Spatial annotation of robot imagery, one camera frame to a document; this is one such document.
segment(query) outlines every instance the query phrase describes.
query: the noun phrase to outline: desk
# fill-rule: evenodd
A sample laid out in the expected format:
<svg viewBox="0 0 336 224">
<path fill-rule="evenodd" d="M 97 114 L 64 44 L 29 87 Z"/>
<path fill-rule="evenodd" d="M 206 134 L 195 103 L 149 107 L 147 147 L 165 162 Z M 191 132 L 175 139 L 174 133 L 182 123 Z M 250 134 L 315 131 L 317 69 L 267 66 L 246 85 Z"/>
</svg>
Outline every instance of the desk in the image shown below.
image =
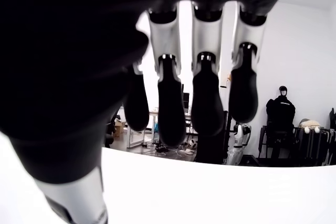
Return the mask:
<svg viewBox="0 0 336 224">
<path fill-rule="evenodd" d="M 152 124 L 152 143 L 154 143 L 154 129 L 155 129 L 155 120 L 156 117 L 159 115 L 158 111 L 150 111 L 149 112 L 149 116 L 153 117 L 153 124 Z M 188 114 L 184 114 L 185 115 L 185 119 L 186 120 L 191 120 L 191 115 Z M 132 129 L 130 127 L 127 127 L 127 148 L 132 148 L 138 145 L 141 145 L 144 143 L 144 139 L 145 139 L 145 131 L 143 131 L 142 134 L 142 140 L 136 141 L 136 142 L 131 142 L 132 140 Z"/>
<path fill-rule="evenodd" d="M 336 166 L 232 167 L 108 148 L 102 148 L 101 166 L 109 224 L 334 223 L 336 216 Z M 2 134 L 0 171 L 2 223 L 65 224 Z M 139 181 L 147 191 L 135 186 Z M 146 195 L 156 185 L 164 194 Z"/>
<path fill-rule="evenodd" d="M 149 116 L 153 116 L 153 125 L 152 125 L 152 143 L 154 142 L 154 128 L 155 128 L 155 119 L 159 115 L 158 111 L 149 112 Z M 191 120 L 191 115 L 184 114 L 186 120 Z"/>
</svg>

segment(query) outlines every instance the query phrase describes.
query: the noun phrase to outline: black chair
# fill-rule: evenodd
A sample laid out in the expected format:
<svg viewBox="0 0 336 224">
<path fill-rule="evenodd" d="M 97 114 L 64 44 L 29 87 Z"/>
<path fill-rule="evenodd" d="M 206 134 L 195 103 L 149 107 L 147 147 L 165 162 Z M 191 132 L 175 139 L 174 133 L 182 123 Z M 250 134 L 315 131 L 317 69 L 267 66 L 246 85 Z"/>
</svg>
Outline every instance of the black chair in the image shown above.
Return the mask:
<svg viewBox="0 0 336 224">
<path fill-rule="evenodd" d="M 112 116 L 110 122 L 107 124 L 106 127 L 106 133 L 105 133 L 105 147 L 110 148 L 110 144 L 113 144 L 114 138 L 112 134 L 116 132 L 116 127 L 115 127 L 115 120 L 116 118 L 120 119 L 120 116 L 118 115 L 119 109 L 116 110 L 114 115 Z"/>
</svg>

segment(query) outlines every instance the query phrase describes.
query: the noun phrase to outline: robotic arm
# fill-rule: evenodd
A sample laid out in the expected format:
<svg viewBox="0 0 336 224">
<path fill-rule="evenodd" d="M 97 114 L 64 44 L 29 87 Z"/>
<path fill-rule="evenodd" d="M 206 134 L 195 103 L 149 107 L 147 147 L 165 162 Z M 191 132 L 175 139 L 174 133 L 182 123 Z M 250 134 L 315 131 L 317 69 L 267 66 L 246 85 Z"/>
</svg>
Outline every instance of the robotic arm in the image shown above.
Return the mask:
<svg viewBox="0 0 336 224">
<path fill-rule="evenodd" d="M 117 106 L 124 102 L 133 129 L 148 123 L 138 64 L 149 40 L 135 28 L 145 10 L 159 75 L 160 138 L 170 147 L 183 140 L 178 1 L 0 0 L 0 130 L 66 222 L 107 223 L 101 144 Z M 277 0 L 191 1 L 192 120 L 199 134 L 215 135 L 223 125 L 218 93 L 223 5 L 239 2 L 229 110 L 244 123 L 257 111 L 256 64 L 266 16 Z"/>
</svg>

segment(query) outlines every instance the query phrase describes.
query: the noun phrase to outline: cable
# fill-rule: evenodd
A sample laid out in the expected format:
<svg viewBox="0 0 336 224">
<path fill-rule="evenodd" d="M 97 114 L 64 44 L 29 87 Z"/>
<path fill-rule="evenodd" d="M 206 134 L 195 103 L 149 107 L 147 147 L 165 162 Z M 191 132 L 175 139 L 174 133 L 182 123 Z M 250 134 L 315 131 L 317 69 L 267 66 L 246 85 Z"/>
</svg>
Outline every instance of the cable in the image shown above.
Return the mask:
<svg viewBox="0 0 336 224">
<path fill-rule="evenodd" d="M 144 154 L 144 153 L 148 153 L 148 152 L 130 152 L 130 153 L 135 153 L 135 154 Z"/>
</svg>

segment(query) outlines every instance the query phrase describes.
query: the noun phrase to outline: black fingertip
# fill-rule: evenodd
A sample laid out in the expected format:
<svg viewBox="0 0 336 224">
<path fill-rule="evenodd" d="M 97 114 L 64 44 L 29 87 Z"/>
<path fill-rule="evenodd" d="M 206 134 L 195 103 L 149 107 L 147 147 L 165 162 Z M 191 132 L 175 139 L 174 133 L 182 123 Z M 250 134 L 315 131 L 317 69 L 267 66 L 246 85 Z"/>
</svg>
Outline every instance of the black fingertip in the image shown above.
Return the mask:
<svg viewBox="0 0 336 224">
<path fill-rule="evenodd" d="M 130 70 L 131 88 L 124 101 L 124 112 L 127 124 L 135 131 L 146 129 L 149 121 L 149 109 L 142 74 L 134 74 Z"/>
</svg>

